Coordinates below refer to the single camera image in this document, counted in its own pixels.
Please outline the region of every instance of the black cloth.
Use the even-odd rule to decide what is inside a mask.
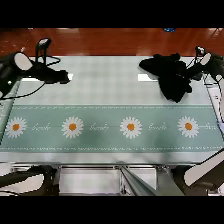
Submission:
[[[191,93],[190,79],[184,77],[186,63],[180,60],[178,53],[170,56],[155,54],[153,58],[144,59],[139,66],[158,77],[159,86],[168,100],[180,102],[184,94]]]

